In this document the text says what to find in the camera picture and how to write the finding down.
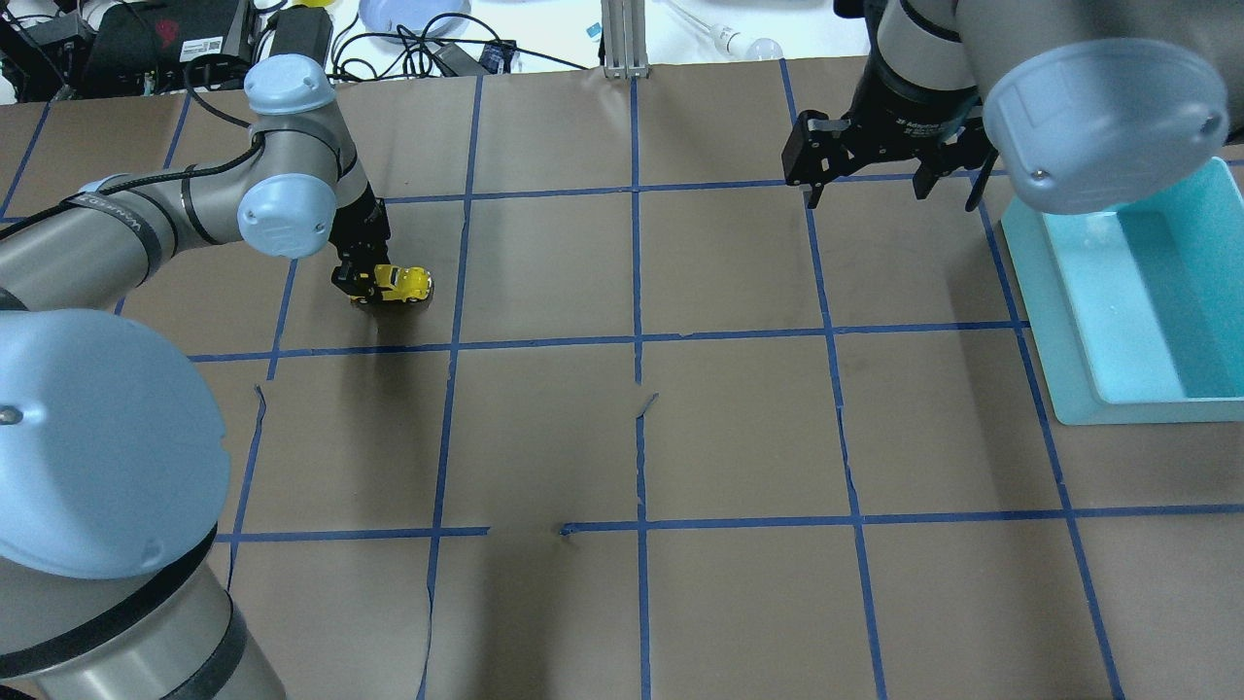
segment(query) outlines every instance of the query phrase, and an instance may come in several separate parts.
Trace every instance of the white surface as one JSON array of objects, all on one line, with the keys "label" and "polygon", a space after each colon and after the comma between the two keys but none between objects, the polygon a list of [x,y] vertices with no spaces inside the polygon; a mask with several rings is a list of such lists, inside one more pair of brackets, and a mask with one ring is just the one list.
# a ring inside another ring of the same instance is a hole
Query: white surface
[{"label": "white surface", "polygon": [[[266,7],[277,0],[256,0]],[[100,17],[116,0],[83,0],[87,24],[98,26]],[[842,20],[833,14],[832,0],[680,0],[689,12],[709,25],[724,24],[755,37],[769,37],[781,45],[787,58],[812,56],[862,56],[868,52],[868,36],[862,20]],[[557,56],[583,66],[598,65],[600,41],[588,37],[587,29],[601,21],[600,0],[475,0],[471,14],[488,22],[503,39],[518,40],[520,48]],[[358,0],[336,0],[326,7],[333,19],[333,36],[341,32],[358,11]],[[11,0],[15,15],[52,14],[51,0]],[[648,62],[710,63],[730,61],[712,40],[679,16],[664,0],[648,0]],[[415,31],[423,27],[411,27]],[[366,31],[362,21],[346,36]],[[458,39],[490,39],[478,25],[460,30]],[[480,47],[463,45],[479,56]],[[361,39],[350,45],[345,58],[358,57],[383,71],[398,56],[399,46],[381,39]],[[368,76],[366,66],[351,63],[351,71]],[[522,56],[515,72],[569,70],[552,61]],[[0,103],[12,102],[12,87],[0,80]]]}]

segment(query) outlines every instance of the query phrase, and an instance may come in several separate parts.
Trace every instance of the light blue joint cap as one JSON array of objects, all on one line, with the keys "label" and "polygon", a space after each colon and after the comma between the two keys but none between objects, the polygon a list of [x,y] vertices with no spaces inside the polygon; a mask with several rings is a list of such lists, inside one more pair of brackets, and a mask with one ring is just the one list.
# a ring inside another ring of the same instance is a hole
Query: light blue joint cap
[{"label": "light blue joint cap", "polygon": [[172,342],[103,311],[0,311],[0,557],[56,576],[160,569],[229,491],[224,420]]},{"label": "light blue joint cap", "polygon": [[281,53],[255,63],[244,87],[256,114],[297,114],[337,98],[320,63],[297,53]]},{"label": "light blue joint cap", "polygon": [[260,252],[306,257],[328,242],[337,195],[322,179],[285,173],[260,180],[238,204],[241,236]]},{"label": "light blue joint cap", "polygon": [[111,174],[111,175],[104,177],[104,178],[100,178],[100,179],[88,182],[88,183],[83,184],[82,187],[80,187],[78,191],[98,191],[100,188],[103,187],[103,183],[108,182],[109,179],[113,179],[113,178],[117,178],[117,177],[122,177],[122,175],[127,175],[127,174],[129,174],[129,173],[116,173],[116,174]]},{"label": "light blue joint cap", "polygon": [[1052,214],[1143,199],[1227,140],[1227,86],[1204,58],[1151,39],[1070,44],[1024,61],[985,99],[1015,193]]}]

